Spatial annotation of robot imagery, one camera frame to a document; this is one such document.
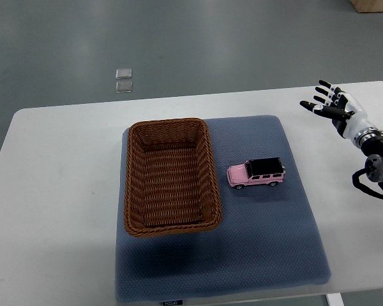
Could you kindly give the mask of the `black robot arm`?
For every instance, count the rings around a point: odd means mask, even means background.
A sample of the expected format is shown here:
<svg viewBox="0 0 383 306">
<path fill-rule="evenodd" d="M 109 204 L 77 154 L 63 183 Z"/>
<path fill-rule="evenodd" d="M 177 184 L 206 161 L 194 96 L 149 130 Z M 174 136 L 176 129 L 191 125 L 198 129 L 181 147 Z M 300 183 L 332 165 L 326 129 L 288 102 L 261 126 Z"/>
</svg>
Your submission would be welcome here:
<svg viewBox="0 0 383 306">
<path fill-rule="evenodd" d="M 383 136 L 366 140 L 362 144 L 361 150 L 367 157 L 364 164 L 366 176 L 383 190 Z M 373 191 L 367 186 L 363 186 L 362 190 L 370 196 L 383 200 L 383 194 Z"/>
</svg>

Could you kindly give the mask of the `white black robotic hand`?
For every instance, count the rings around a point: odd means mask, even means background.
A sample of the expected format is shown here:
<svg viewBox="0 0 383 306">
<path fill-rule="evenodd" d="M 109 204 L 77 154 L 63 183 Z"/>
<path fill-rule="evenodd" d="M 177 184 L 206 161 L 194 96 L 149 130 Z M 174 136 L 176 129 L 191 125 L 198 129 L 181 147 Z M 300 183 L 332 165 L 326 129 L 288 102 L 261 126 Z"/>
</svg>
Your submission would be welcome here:
<svg viewBox="0 0 383 306">
<path fill-rule="evenodd" d="M 314 101 L 301 101 L 299 104 L 308 111 L 332 120 L 338 134 L 350 140 L 357 148 L 369 138 L 380 135 L 379 129 L 369 120 L 359 102 L 339 86 L 320 80 L 315 88 Z"/>
</svg>

